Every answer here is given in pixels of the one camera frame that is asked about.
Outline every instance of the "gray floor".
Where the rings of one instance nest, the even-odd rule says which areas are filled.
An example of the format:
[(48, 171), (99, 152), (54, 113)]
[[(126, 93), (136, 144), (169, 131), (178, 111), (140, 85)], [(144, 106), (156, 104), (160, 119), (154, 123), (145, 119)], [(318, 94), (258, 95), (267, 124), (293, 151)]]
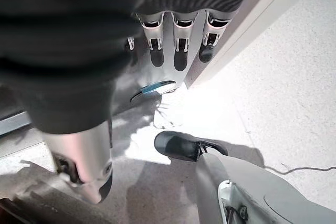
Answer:
[[(194, 164), (154, 150), (163, 129), (225, 141), (230, 155), (277, 170), (336, 210), (335, 169), (279, 174), (336, 165), (335, 3), (301, 0), (209, 83), (115, 118), (112, 191), (95, 214), (112, 223), (198, 223)], [(6, 136), (0, 150), (0, 197), (56, 179), (36, 130)]]

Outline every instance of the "screw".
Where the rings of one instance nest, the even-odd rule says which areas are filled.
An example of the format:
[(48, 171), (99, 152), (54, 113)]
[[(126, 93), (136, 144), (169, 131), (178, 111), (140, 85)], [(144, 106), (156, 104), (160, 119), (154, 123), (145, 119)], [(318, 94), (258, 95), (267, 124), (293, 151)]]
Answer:
[(239, 207), (238, 209), (238, 213), (239, 216), (243, 219), (243, 220), (248, 220), (248, 214), (247, 214), (247, 207), (242, 205), (241, 207)]

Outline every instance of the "white floor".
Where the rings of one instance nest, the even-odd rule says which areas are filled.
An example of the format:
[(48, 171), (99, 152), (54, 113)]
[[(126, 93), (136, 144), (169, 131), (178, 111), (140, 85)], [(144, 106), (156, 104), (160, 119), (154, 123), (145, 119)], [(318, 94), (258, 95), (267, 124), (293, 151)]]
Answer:
[[(198, 222), (194, 164), (155, 151), (162, 128), (225, 141), (230, 155), (280, 172), (336, 166), (335, 14), (336, 0), (301, 0), (209, 83), (115, 118), (113, 185), (97, 211), (113, 223)], [(12, 146), (20, 135), (7, 138)], [(33, 146), (0, 158), (0, 197), (22, 159), (53, 170), (34, 129), (29, 138)], [(336, 211), (336, 169), (278, 175)]]

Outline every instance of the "metal bracket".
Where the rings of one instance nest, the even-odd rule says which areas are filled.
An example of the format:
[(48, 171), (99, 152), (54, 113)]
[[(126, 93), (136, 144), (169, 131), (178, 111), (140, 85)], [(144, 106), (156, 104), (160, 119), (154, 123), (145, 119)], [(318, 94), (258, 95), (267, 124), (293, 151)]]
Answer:
[(174, 16), (173, 13), (171, 14), (174, 22), (175, 51), (179, 52), (180, 49), (183, 49), (184, 52), (188, 52), (190, 37), (198, 12), (196, 13), (195, 17), (190, 20), (179, 20)]
[(230, 19), (223, 20), (214, 18), (209, 11), (206, 11), (206, 21), (203, 27), (203, 45), (216, 46), (230, 21)]
[(164, 13), (162, 13), (160, 19), (153, 22), (142, 22), (139, 18), (148, 41), (149, 49), (151, 51), (153, 51), (154, 49), (162, 49), (163, 15)]

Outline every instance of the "robotic hand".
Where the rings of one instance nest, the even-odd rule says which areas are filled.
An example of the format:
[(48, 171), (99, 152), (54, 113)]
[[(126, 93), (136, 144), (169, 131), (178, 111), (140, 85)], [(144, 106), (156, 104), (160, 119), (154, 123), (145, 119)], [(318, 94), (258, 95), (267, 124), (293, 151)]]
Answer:
[(0, 82), (41, 131), (57, 173), (97, 204), (111, 187), (110, 107), (134, 37), (144, 30), (160, 67), (163, 13), (171, 12), (175, 69), (183, 71), (198, 12), (207, 18), (197, 59), (209, 62), (242, 1), (0, 0)]

